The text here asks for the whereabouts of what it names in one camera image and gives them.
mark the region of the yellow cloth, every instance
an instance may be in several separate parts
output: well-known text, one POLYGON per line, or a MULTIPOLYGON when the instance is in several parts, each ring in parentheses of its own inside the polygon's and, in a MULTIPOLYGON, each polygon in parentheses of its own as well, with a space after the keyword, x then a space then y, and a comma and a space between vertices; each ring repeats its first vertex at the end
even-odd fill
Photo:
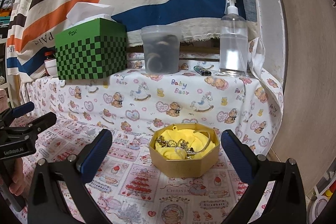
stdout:
MULTIPOLYGON (((162 134, 164 140, 174 140, 176 143, 183 139, 188 143, 188 148, 193 148, 195 152, 202 150, 208 142, 207 136, 201 132, 195 132, 193 129, 181 129, 181 130, 165 130, 162 134)), ((208 152, 210 152, 215 147, 215 144, 210 141, 209 146, 201 153, 193 155, 192 159, 200 159, 204 157, 208 152)), ((175 150, 175 147, 162 147, 159 143, 155 143, 155 149, 163 155, 168 160, 184 160, 186 159, 187 153, 183 151, 175 150)))

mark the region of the lighter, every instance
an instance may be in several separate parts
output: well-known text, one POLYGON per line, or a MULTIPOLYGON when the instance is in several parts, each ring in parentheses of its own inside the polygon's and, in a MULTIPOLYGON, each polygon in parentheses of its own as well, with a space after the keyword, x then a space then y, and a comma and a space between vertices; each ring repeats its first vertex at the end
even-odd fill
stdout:
POLYGON ((211 71, 209 71, 209 70, 207 70, 207 69, 205 69, 201 66, 195 66, 194 70, 202 76, 210 76, 211 75, 211 71))

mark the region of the tissue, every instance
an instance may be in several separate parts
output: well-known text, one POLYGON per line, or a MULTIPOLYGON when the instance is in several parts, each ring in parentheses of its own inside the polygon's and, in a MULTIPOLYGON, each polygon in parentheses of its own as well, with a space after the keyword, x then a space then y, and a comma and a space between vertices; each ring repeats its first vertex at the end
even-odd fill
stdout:
POLYGON ((84 22, 96 19, 105 18, 114 21, 111 15, 114 7, 106 4, 77 2, 67 14, 67 19, 71 22, 70 27, 82 24, 84 22))

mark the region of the orange box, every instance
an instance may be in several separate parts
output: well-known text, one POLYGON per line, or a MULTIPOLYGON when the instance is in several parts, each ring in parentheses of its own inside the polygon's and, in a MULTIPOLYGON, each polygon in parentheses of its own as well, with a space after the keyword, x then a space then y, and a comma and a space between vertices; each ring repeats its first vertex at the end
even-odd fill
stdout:
POLYGON ((199 123, 174 123, 154 133, 149 143, 149 151, 151 153, 152 163, 166 176, 170 178, 197 178, 202 176, 217 162, 219 145, 219 139, 212 128, 199 123), (210 139, 215 144, 215 147, 201 159, 168 160, 155 150, 155 142, 166 129, 172 130, 173 126, 177 126, 177 130, 193 129, 206 131, 209 133, 210 139))

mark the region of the teddy bear print cloth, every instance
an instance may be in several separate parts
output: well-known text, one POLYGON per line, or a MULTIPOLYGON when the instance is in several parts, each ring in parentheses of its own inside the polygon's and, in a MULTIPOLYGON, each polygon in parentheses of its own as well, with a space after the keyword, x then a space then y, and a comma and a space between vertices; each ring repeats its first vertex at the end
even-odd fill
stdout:
MULTIPOLYGON (((37 153, 24 158, 28 184, 38 159, 57 161, 77 154, 108 128, 112 147, 86 186, 112 223, 221 223, 247 188, 223 150, 201 178, 174 179, 152 165, 147 145, 160 128, 198 122, 214 128, 219 137, 231 129, 255 154, 266 154, 281 123, 283 92, 262 68, 262 43, 256 40, 253 45, 254 77, 219 75, 218 62, 196 60, 180 60, 174 75, 149 75, 143 54, 127 57, 128 69, 107 79, 64 81, 49 76, 22 84, 21 99, 34 102, 34 115, 52 111, 58 116, 57 124, 39 135, 37 153), (196 73, 196 65, 212 70, 212 76, 196 73)), ((262 213, 271 188, 252 219, 262 213)), ((63 184, 62 189, 73 216, 81 219, 63 184)), ((25 212, 18 214, 22 221, 25 212)))

